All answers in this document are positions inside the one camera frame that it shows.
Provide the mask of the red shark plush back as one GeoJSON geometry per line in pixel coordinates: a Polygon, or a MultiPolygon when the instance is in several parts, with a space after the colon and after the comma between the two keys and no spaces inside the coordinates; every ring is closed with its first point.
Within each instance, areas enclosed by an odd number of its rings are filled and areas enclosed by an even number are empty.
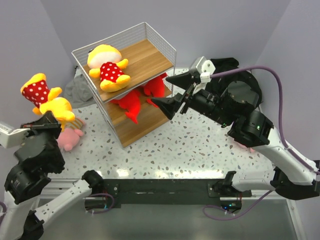
{"type": "Polygon", "coordinates": [[[149,80],[148,82],[141,85],[143,92],[146,96],[153,96],[155,98],[163,98],[165,95],[165,84],[164,79],[167,77],[167,73],[149,80]]]}

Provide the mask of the red shark plush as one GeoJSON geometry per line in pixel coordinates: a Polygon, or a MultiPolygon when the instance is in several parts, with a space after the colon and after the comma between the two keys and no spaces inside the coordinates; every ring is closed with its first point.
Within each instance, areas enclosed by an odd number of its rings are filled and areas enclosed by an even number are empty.
{"type": "Polygon", "coordinates": [[[141,85],[143,92],[146,96],[153,96],[155,98],[163,98],[165,95],[165,84],[164,79],[167,77],[167,73],[149,80],[148,82],[141,85]]]}
{"type": "Polygon", "coordinates": [[[141,110],[140,92],[133,89],[125,96],[118,99],[111,100],[111,103],[118,105],[120,108],[125,109],[125,115],[133,123],[138,124],[137,117],[141,110]]]}

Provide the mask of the red shark plush front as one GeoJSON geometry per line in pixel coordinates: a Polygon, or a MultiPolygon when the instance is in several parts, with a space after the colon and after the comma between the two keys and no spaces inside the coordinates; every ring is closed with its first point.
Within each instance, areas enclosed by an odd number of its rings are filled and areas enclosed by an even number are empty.
{"type": "Polygon", "coordinates": [[[118,99],[111,100],[111,103],[118,105],[120,108],[125,109],[125,115],[133,123],[138,124],[137,117],[141,110],[140,92],[133,89],[125,96],[118,99]]]}

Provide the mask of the yellow plush red dotted dress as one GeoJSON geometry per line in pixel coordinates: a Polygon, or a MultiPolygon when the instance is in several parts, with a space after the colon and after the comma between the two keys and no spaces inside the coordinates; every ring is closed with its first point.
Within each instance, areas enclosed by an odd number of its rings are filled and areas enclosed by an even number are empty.
{"type": "Polygon", "coordinates": [[[118,49],[111,45],[100,44],[88,53],[89,76],[100,80],[103,92],[113,93],[127,87],[131,77],[124,73],[129,60],[123,58],[118,49]]]}

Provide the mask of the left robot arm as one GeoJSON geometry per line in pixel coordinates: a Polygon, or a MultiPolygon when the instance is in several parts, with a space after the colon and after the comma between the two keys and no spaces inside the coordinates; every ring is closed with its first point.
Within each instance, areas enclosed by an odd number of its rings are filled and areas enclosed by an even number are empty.
{"type": "Polygon", "coordinates": [[[75,202],[99,196],[104,180],[95,170],[86,171],[76,183],[42,207],[36,207],[43,189],[51,182],[49,174],[60,174],[65,160],[57,139],[62,125],[51,111],[38,120],[13,129],[0,125],[0,145],[17,147],[17,164],[8,173],[1,201],[0,238],[2,240],[38,240],[58,215],[75,202]]]}

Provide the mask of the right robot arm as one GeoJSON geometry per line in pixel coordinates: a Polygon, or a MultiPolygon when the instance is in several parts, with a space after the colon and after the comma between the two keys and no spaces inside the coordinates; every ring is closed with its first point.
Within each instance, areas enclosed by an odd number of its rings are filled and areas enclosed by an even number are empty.
{"type": "Polygon", "coordinates": [[[229,171],[212,185],[221,196],[233,197],[251,190],[274,191],[290,200],[304,200],[320,195],[318,161],[310,160],[289,145],[280,130],[257,110],[259,92],[242,80],[208,82],[201,87],[200,77],[183,73],[167,79],[184,89],[173,97],[153,97],[151,102],[172,119],[175,113],[194,110],[228,128],[228,136],[240,145],[266,157],[273,169],[242,173],[229,171]]]}

